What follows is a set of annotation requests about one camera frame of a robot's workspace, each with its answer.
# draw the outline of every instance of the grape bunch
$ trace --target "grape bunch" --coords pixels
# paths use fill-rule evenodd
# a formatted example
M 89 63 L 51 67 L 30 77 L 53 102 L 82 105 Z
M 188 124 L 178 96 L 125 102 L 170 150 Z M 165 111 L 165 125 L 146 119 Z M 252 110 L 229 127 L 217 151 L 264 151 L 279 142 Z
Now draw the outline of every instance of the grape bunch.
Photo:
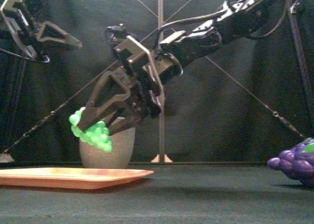
M 268 160 L 267 165 L 292 180 L 314 187 L 314 139 L 308 138 L 289 150 L 281 151 L 277 157 Z
M 77 123 L 81 119 L 81 114 L 84 111 L 84 107 L 74 112 L 73 115 L 69 116 L 67 121 L 70 123 L 70 130 L 73 135 L 80 138 L 82 142 L 86 142 L 89 145 L 101 149 L 104 152 L 112 151 L 112 140 L 109 136 L 109 130 L 105 128 L 105 124 L 102 121 L 98 121 L 92 127 L 89 127 L 85 132 L 82 132 Z

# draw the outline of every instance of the gray vase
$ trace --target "gray vase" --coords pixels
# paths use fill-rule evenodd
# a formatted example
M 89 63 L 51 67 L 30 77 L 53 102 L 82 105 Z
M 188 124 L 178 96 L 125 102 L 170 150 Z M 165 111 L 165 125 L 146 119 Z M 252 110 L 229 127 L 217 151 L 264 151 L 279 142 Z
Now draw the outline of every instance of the gray vase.
M 104 152 L 80 141 L 80 156 L 85 168 L 125 169 L 133 150 L 134 128 L 112 135 L 112 151 Z

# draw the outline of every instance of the plastic tray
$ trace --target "plastic tray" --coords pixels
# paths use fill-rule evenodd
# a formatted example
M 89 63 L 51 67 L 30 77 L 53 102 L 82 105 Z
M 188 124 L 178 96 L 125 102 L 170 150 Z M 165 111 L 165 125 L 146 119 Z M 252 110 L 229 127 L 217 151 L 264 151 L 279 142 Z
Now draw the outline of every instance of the plastic tray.
M 0 170 L 0 185 L 98 189 L 136 181 L 153 171 L 86 168 L 22 168 Z

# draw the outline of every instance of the black backdrop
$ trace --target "black backdrop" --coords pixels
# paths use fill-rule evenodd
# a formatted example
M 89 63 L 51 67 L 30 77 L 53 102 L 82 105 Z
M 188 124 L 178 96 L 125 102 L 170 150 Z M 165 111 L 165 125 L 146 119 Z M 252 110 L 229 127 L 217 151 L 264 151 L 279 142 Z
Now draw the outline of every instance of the black backdrop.
M 164 0 L 164 20 L 212 13 L 222 0 Z M 281 4 L 272 7 L 272 23 Z M 312 78 L 312 0 L 297 15 Z M 80 91 L 112 64 L 102 31 L 124 23 L 126 30 L 150 47 L 157 27 L 157 0 L 49 0 L 38 20 L 50 20 L 81 42 L 74 51 L 49 50 L 51 62 L 26 63 L 15 114 L 11 114 L 14 84 L 21 63 L 1 54 L 1 145 L 2 149 Z M 7 41 L 1 47 L 13 49 Z M 165 84 L 165 153 L 177 162 L 264 162 L 300 142 L 248 91 L 311 136 L 309 115 L 288 19 L 269 39 L 239 39 L 196 60 Z M 88 99 L 93 84 L 67 102 L 49 122 L 10 151 L 15 161 L 77 162 L 78 142 L 67 116 Z M 157 119 L 137 127 L 132 161 L 149 161 L 157 154 Z

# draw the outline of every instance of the purple grapes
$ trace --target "purple grapes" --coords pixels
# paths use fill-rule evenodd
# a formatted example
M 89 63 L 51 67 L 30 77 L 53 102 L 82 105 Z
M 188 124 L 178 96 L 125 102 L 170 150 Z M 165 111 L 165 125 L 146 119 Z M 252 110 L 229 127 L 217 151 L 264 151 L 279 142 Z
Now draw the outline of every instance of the purple grapes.
M 271 158 L 267 165 L 279 170 L 292 180 L 299 180 L 308 187 L 314 187 L 314 139 L 308 138 L 289 150 L 280 152 Z

